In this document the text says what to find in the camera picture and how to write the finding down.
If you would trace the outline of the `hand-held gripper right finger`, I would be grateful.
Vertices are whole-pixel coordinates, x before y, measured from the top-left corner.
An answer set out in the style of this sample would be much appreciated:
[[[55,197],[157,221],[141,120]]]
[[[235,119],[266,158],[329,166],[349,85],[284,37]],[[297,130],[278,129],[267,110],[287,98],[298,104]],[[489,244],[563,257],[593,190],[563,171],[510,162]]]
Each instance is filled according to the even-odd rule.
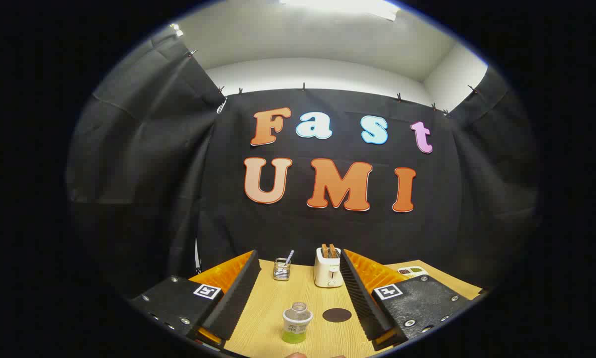
[[[420,340],[470,306],[470,299],[427,274],[409,278],[347,249],[340,258],[344,286],[376,351]]]

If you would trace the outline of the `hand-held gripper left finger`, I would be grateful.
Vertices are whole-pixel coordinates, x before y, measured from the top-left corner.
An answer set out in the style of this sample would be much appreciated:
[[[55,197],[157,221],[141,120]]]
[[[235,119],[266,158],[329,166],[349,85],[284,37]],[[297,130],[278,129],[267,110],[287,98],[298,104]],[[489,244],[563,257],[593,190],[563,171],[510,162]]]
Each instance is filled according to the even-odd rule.
[[[250,250],[191,278],[171,276],[130,299],[153,322],[222,349],[243,314],[261,268]]]

